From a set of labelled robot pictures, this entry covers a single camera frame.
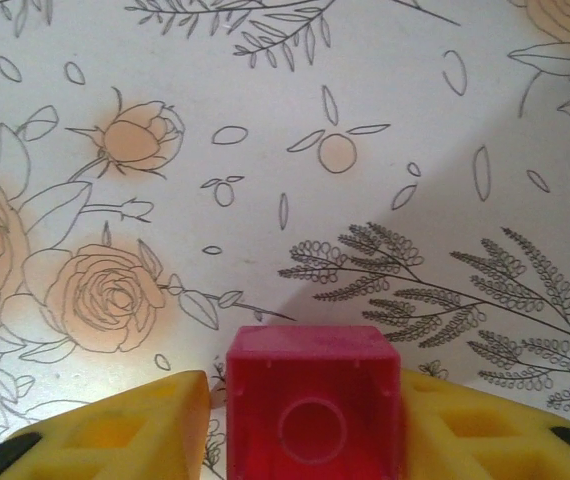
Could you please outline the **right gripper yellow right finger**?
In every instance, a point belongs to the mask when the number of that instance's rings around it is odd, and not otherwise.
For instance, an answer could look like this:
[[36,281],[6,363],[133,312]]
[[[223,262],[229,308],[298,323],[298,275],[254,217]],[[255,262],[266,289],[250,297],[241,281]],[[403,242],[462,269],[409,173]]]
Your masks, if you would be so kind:
[[570,421],[405,370],[405,479],[570,479]]

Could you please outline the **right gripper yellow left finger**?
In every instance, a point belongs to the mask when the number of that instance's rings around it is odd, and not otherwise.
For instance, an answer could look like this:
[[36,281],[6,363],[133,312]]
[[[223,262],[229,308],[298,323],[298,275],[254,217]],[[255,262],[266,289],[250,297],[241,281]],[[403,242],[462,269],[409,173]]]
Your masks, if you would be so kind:
[[197,479],[206,374],[172,374],[30,425],[0,443],[0,479]]

